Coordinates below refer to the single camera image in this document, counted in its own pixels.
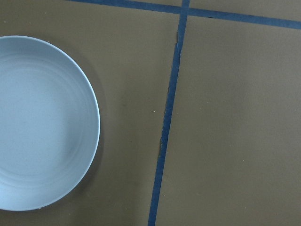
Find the blue plate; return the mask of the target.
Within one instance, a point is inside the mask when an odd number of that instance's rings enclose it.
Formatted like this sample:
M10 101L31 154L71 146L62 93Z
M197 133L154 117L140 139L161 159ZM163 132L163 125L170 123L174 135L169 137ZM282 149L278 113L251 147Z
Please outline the blue plate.
M0 39L0 207L48 206L74 189L97 150L97 99L78 64L27 36Z

